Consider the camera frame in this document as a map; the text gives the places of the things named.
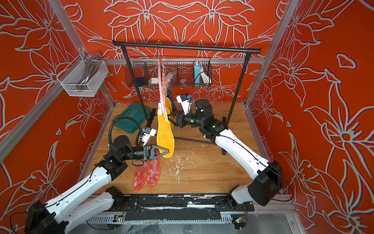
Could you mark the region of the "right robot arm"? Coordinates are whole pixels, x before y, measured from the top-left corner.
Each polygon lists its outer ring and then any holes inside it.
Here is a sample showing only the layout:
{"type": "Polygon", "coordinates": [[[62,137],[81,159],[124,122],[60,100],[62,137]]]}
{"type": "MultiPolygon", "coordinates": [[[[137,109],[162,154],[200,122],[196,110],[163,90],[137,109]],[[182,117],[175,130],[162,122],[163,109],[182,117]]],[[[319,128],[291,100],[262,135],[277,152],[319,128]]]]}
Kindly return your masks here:
{"type": "Polygon", "coordinates": [[[193,112],[190,95],[177,96],[177,102],[182,110],[168,115],[172,124],[179,128],[197,127],[204,138],[229,153],[252,179],[251,183],[237,186],[229,192],[232,205],[254,201],[266,206],[282,188],[282,166],[256,154],[240,141],[225,123],[214,117],[207,99],[197,100],[193,112]]]}

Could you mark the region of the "red patterned insole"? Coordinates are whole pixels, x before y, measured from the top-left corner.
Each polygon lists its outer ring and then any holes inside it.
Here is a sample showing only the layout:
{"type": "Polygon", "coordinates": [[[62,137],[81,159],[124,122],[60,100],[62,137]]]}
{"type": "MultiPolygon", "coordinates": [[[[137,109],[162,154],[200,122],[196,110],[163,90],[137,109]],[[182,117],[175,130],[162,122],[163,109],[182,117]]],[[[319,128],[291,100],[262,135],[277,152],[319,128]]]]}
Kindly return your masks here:
{"type": "Polygon", "coordinates": [[[149,162],[144,162],[143,165],[137,167],[133,176],[133,189],[135,191],[141,191],[147,181],[149,162]]]}

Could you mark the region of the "yellow insole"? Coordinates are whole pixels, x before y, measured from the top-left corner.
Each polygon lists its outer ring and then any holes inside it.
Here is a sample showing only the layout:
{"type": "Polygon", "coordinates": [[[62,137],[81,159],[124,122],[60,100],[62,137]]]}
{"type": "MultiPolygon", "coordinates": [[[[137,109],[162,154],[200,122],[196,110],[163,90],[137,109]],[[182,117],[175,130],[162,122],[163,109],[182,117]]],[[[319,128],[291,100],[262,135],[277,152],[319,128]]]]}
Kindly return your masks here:
{"type": "Polygon", "coordinates": [[[166,107],[168,108],[169,112],[172,113],[173,112],[173,110],[172,110],[172,103],[171,103],[172,94],[169,91],[169,89],[166,89],[165,94],[166,94],[166,97],[165,97],[166,107]]]}
{"type": "Polygon", "coordinates": [[[169,150],[164,158],[170,158],[174,153],[174,137],[171,131],[170,121],[166,121],[164,115],[157,115],[158,130],[157,130],[157,145],[169,150]]]}

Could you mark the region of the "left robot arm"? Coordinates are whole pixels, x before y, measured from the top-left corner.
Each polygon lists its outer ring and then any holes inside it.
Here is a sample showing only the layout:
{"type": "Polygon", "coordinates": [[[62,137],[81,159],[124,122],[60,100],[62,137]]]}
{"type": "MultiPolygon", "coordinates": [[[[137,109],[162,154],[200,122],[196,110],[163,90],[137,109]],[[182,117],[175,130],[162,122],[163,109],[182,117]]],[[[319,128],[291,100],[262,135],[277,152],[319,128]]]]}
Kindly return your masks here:
{"type": "Polygon", "coordinates": [[[84,220],[107,210],[121,211],[126,208],[124,194],[115,186],[88,202],[85,200],[99,188],[119,177],[128,167],[127,161],[153,161],[165,156],[171,147],[149,145],[149,137],[155,135],[152,128],[142,129],[143,146],[132,146],[126,135],[112,139],[109,129],[109,151],[95,165],[89,176],[75,184],[63,194],[42,203],[32,204],[26,213],[24,231],[27,234],[67,234],[84,220]]]}

